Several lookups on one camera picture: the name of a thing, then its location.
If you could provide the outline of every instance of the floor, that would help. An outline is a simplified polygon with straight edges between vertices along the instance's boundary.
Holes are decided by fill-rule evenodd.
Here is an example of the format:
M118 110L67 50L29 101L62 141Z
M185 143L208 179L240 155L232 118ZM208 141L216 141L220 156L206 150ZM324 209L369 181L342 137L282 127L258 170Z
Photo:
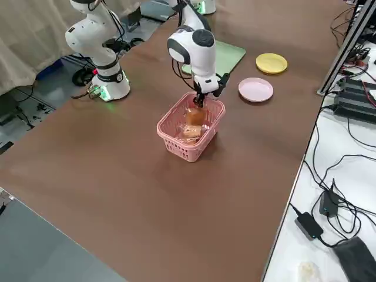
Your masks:
M141 26L126 33L124 40L149 39L160 23L142 19ZM72 75L79 65L63 61L63 67L38 81L33 98L20 107L34 126L61 107L79 87ZM20 87L25 93L30 88ZM16 100L27 96L17 90L8 93ZM0 147L16 143L30 131L19 119L0 126ZM0 280L12 282L126 282L124 278L89 254L44 219L14 200L0 216Z

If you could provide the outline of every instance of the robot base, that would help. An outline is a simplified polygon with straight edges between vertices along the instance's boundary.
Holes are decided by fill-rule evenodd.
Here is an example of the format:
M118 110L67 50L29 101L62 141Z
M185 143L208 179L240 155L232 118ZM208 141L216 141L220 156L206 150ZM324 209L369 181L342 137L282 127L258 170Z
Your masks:
M104 82L101 81L98 76L94 76L92 79L92 85L98 85L102 92L100 94L100 98L105 102L111 100L118 100L127 96L130 92L130 86L127 77L125 76L124 72L124 79L117 83L117 82Z

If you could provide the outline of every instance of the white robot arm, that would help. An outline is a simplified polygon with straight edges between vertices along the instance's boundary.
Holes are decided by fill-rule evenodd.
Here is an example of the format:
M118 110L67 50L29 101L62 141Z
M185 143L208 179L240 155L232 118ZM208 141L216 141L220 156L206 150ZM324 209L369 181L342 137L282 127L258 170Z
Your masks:
M182 14L182 25L167 40L170 56L191 65L195 103L203 106L206 95L219 97L224 89L228 74L218 82L216 64L216 41L205 17L199 14L189 0L167 0L169 5ZM116 14L102 3L103 0L70 0L72 6L87 17L74 24L65 33L68 45L77 53L90 56L98 74L92 84L102 89L105 101L120 99L129 91L126 76L119 65L114 51L103 47L103 43L116 35L120 21Z
M194 89L197 91L195 103L202 107L206 95L219 97L229 74L218 82L216 75L216 40L204 16L199 14L188 0L167 0L176 11L182 12L183 22L167 40L170 56L191 65Z
M130 87L118 57L114 51L103 47L103 43L116 35L119 18L102 0L70 0L70 4L87 16L66 31L67 44L75 52L91 58L98 73L92 79L92 85L102 90L100 97L103 100L125 97Z

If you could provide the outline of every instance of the pink basket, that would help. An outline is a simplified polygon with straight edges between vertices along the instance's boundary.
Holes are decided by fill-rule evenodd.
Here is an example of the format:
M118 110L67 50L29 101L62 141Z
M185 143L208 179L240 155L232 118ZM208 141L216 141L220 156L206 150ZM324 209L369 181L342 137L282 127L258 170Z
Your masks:
M184 114L187 108L193 106L193 98L195 96L195 92L185 94L157 125L157 133L163 138L167 150L192 163L200 157L206 146L217 133L219 121L226 112L223 103L206 99L205 105L209 110L207 120L211 124L210 129L205 132L199 142L193 146L178 141L175 137L179 132L179 127L185 123Z

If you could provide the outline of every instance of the curtain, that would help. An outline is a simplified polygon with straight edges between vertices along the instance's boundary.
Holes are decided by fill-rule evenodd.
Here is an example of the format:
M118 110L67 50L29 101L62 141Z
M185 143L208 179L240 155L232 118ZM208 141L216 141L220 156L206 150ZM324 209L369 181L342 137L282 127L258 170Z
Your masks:
M137 0L107 0L118 16ZM65 32L85 16L69 0L0 0L0 95L33 84L36 74L72 53Z

